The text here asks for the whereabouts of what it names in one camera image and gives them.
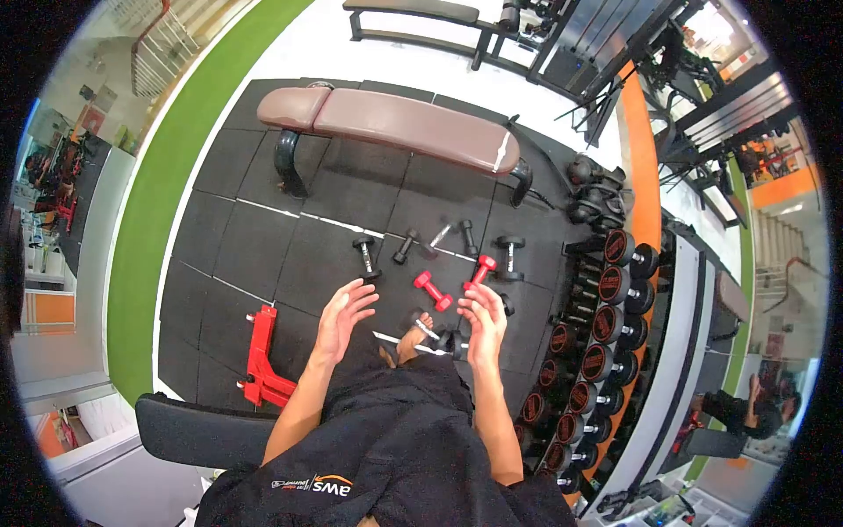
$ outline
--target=orange wall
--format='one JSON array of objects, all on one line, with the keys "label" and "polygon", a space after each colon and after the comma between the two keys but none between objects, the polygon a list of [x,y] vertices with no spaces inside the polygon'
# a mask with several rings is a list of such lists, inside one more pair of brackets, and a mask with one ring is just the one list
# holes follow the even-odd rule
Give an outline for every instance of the orange wall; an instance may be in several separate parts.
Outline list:
[{"label": "orange wall", "polygon": [[819,187],[819,182],[814,179],[816,173],[817,166],[811,164],[777,180],[753,187],[749,191],[749,195],[752,196],[752,207],[769,207],[800,194],[816,191]]}]

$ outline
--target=red equipment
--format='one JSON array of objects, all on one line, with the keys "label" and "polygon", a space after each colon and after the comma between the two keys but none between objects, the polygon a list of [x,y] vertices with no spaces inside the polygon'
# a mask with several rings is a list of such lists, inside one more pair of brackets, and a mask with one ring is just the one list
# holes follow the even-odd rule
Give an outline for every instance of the red equipment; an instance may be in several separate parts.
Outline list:
[{"label": "red equipment", "polygon": [[296,383],[275,375],[269,364],[269,348],[272,330],[275,328],[277,311],[268,305],[260,307],[254,315],[246,319],[255,324],[252,330],[252,342],[249,346],[249,362],[246,364],[246,380],[238,382],[243,389],[243,397],[257,406],[266,400],[283,408],[296,390]]}]

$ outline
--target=orange stripe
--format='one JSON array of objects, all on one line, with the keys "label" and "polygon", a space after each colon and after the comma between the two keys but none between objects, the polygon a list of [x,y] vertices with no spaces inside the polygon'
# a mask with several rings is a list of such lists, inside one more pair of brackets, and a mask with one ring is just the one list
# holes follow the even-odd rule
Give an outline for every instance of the orange stripe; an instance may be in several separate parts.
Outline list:
[{"label": "orange stripe", "polygon": [[813,177],[816,170],[817,166],[811,163],[810,166],[801,168],[777,180],[753,187],[749,190],[749,195],[752,196],[752,207],[769,207],[806,192],[816,191],[817,185]]},{"label": "orange stripe", "polygon": [[[620,71],[620,76],[624,77],[631,69],[632,62],[629,62]],[[620,143],[624,149],[623,158],[629,160],[624,169],[635,192],[635,205],[632,208],[631,217],[627,219],[626,228],[635,238],[636,244],[647,243],[660,251],[662,249],[662,198],[658,189],[658,158],[650,127],[650,114],[637,73],[633,73],[626,80],[626,85],[620,92],[618,110]],[[653,275],[650,282],[654,287],[658,285],[658,272]],[[652,308],[643,316],[649,325],[652,321]],[[639,363],[644,357],[646,347],[645,345],[634,351]],[[634,387],[634,380],[624,386],[624,405],[611,417],[612,433],[609,438],[597,445],[597,462],[594,467],[583,471],[583,478],[586,481],[594,475],[600,461],[606,455],[606,450],[615,436]],[[580,493],[577,492],[565,496],[565,499],[568,505],[573,507],[579,497]]]}]

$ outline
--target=bench leg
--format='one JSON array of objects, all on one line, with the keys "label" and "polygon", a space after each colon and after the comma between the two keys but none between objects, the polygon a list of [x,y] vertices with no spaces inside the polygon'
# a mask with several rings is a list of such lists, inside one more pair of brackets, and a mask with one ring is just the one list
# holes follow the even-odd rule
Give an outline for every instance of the bench leg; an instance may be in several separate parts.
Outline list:
[{"label": "bench leg", "polygon": [[512,197],[509,198],[509,204],[518,208],[524,202],[524,197],[527,196],[529,188],[533,186],[533,169],[529,167],[526,161],[519,159],[515,169],[509,174],[518,178],[518,186],[515,187]]},{"label": "bench leg", "polygon": [[275,170],[281,176],[281,188],[292,197],[304,199],[308,190],[304,187],[302,178],[296,172],[293,155],[298,144],[299,134],[292,130],[281,130],[278,143],[275,145]]}]

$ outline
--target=black rubber flooring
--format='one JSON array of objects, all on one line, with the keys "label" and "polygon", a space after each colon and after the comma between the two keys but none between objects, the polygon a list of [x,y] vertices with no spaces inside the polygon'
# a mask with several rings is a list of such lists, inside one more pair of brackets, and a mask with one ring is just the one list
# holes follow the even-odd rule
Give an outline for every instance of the black rubber flooring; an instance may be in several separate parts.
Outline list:
[{"label": "black rubber flooring", "polygon": [[[446,222],[469,219],[481,254],[502,265],[504,252],[494,240],[505,235],[526,239],[515,254],[515,267],[525,281],[486,280],[515,305],[501,368],[507,404],[517,413],[550,338],[546,320],[565,275],[562,244],[588,237],[588,228],[571,225],[562,212],[532,198],[513,209],[509,197],[514,178],[493,180],[436,159],[339,138],[301,137],[295,164],[311,197],[291,199],[278,190],[272,163],[278,132],[259,123],[255,110],[273,89],[314,80],[322,79],[253,81],[215,138],[196,177],[169,265],[161,306],[159,377],[186,401],[251,409],[235,385],[245,376],[249,352],[252,325],[245,316],[274,303],[278,316],[270,362],[277,374],[298,380],[325,303],[363,270],[352,247],[363,229],[376,234],[373,258],[383,271],[377,282],[380,300],[374,305],[378,313],[370,320],[376,331],[401,337],[401,321],[416,306],[429,309],[437,325],[460,324],[456,306],[435,312],[427,293],[413,286],[419,273],[429,271],[438,288],[459,298],[462,283],[475,270],[475,263],[464,256],[459,231],[440,246],[463,256],[440,253],[428,261],[417,245],[403,266],[391,256],[408,228],[430,239]],[[372,81],[329,82],[432,100],[490,121],[507,119],[419,89]],[[560,167],[573,159],[570,148],[519,130]],[[521,137],[519,142],[534,171],[533,187],[564,207],[568,191],[543,153]],[[471,384],[468,364],[458,361],[455,366]],[[277,411],[268,404],[260,410]]]}]

